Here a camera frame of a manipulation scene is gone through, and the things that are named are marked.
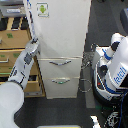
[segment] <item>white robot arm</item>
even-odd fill
[[[14,123],[14,114],[23,105],[23,90],[28,82],[33,57],[38,52],[38,40],[29,41],[16,60],[8,81],[0,85],[0,128],[18,128]]]

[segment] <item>black floor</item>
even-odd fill
[[[120,23],[120,11],[126,7],[128,7],[127,0],[124,2],[106,0],[104,3],[92,0],[85,52],[90,52],[93,43],[100,46],[110,45],[111,35],[115,32],[126,36]],[[76,99],[26,98],[21,114],[15,122],[21,128],[36,128],[40,125],[79,125],[83,128],[92,128],[93,122],[90,116],[95,115],[103,128],[105,118],[101,110],[87,108],[86,98],[85,93],[80,91]]]

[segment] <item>floor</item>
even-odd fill
[[[87,91],[91,87],[88,81],[91,80],[90,67],[85,66],[93,55],[90,52],[91,44],[108,46],[111,44],[111,35],[115,32],[126,36],[120,22],[120,11],[126,7],[127,0],[106,0],[103,3],[92,0],[81,70],[81,79],[84,80],[80,80],[79,83],[81,90]],[[21,113],[15,120],[16,124],[21,128],[36,128],[40,125],[79,125],[82,128],[92,128],[90,116],[95,115],[103,128],[106,119],[101,114],[101,106],[93,96],[92,90],[84,93],[80,89],[76,99],[25,98]]]

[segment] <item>white cabinet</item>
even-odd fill
[[[41,44],[41,54],[37,57],[46,96],[76,97],[91,0],[29,0],[29,2],[36,35]],[[48,17],[45,17],[44,13],[42,16],[38,13],[39,5],[44,4],[47,4],[47,7],[44,6],[43,12],[46,11]],[[31,29],[27,0],[24,0],[24,5]],[[74,79],[62,82],[63,84],[50,81],[62,78]]]

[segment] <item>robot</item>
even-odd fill
[[[96,47],[93,61],[93,90],[105,104],[118,104],[128,90],[128,37],[115,33],[111,46]]]
[[[39,41],[30,40],[17,58],[8,81],[0,85],[0,128],[18,128],[14,116],[24,103],[24,92],[33,57],[39,53]]]

